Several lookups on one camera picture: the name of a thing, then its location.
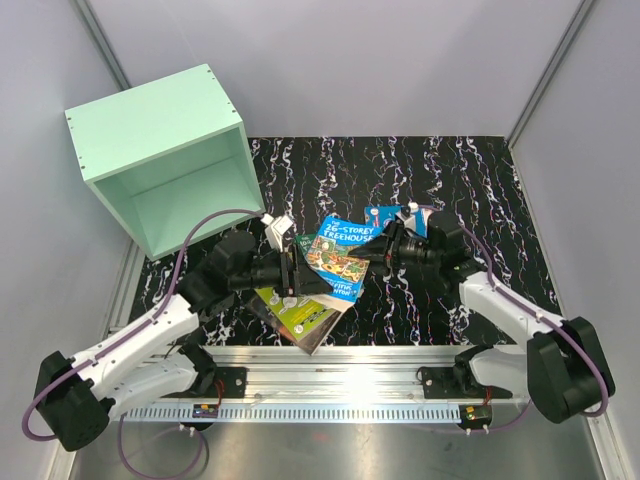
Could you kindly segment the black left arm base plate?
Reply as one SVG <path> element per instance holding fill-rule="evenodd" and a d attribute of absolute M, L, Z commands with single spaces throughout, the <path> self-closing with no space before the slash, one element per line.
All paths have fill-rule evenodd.
<path fill-rule="evenodd" d="M 242 399 L 245 397 L 248 369 L 245 367 L 217 367 L 214 372 L 199 374 L 187 392 L 196 398 Z"/>

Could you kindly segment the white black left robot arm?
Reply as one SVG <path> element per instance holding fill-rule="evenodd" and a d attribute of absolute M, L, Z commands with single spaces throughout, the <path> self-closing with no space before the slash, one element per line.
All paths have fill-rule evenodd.
<path fill-rule="evenodd" d="M 84 351 L 71 357 L 56 351 L 41 362 L 34 401 L 52 439 L 77 451 L 114 418 L 158 398 L 221 392 L 200 317 L 228 309 L 238 292 L 260 288 L 282 297 L 332 290 L 297 244 L 259 255 L 250 233 L 225 234 L 151 311 Z"/>

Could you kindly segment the blue 26-storey treehouse book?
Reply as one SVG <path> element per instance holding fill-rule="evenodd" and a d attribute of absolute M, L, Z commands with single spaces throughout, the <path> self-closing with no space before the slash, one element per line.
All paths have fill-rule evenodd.
<path fill-rule="evenodd" d="M 350 251 L 377 237 L 381 231 L 381 227 L 325 218 L 306 252 L 306 260 L 332 287 L 332 292 L 314 295 L 315 301 L 341 312 L 356 303 L 369 261 L 351 257 Z"/>

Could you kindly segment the lime green paperback book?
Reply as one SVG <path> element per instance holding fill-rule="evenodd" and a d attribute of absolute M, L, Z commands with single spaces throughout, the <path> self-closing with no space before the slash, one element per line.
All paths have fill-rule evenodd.
<path fill-rule="evenodd" d="M 257 289 L 247 308 L 293 342 L 305 339 L 341 316 L 310 297 L 282 297 L 273 288 Z"/>

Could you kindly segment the green 104-storey treehouse book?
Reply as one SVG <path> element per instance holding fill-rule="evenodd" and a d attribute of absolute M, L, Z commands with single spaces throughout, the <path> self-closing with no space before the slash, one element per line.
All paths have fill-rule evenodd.
<path fill-rule="evenodd" d="M 311 250 L 311 247 L 313 245 L 313 242 L 316 238 L 315 234 L 304 234 L 304 235 L 297 235 L 295 237 L 294 240 L 296 240 L 299 244 L 299 250 L 300 250 L 300 259 L 299 260 L 295 260 L 297 262 L 309 262 L 309 251 Z"/>

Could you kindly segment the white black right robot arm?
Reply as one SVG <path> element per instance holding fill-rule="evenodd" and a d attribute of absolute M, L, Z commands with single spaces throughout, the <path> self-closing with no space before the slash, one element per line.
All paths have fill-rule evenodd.
<path fill-rule="evenodd" d="M 498 281 L 488 250 L 455 215 L 431 212 L 425 235 L 398 218 L 350 254 L 385 275 L 419 271 L 429 295 L 457 298 L 521 348 L 507 354 L 476 346 L 458 354 L 452 376 L 461 395 L 497 388 L 523 396 L 555 424 L 606 412 L 615 383 L 595 327 L 583 317 L 552 314 Z"/>

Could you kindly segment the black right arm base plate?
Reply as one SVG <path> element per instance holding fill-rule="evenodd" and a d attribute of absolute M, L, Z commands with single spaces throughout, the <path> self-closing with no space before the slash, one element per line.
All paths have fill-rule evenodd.
<path fill-rule="evenodd" d="M 505 389 L 480 384 L 470 370 L 461 366 L 421 366 L 416 372 L 425 399 L 511 399 L 513 394 Z"/>

